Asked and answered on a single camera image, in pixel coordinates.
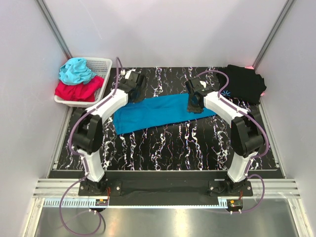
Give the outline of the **blue t-shirt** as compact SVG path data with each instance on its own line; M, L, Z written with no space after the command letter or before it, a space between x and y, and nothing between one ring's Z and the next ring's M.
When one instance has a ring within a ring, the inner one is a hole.
M204 109L200 114L189 113L188 98L188 94L174 94L128 103L114 113L113 123L117 135L216 115L209 109Z

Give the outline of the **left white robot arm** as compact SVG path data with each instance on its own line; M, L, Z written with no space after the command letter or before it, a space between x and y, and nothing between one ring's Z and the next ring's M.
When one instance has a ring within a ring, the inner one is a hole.
M103 143L103 125L118 109L130 102L144 100L147 78L140 82L124 80L97 104L76 114L76 122L71 130L68 148L80 157L84 167L84 177L79 180L84 192L103 195L109 191L106 172L101 164L100 149Z

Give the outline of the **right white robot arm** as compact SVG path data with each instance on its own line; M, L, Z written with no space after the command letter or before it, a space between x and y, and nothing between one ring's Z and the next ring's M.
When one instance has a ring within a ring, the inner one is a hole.
M218 95L216 91L206 92L206 89L188 90L188 104L194 108L207 108L219 115L231 128L231 147L234 156L228 173L218 186L211 187L211 194L238 195L245 186L248 171L252 161L259 156L259 150L265 146L269 149L268 138L262 122L257 114L236 106L234 103Z

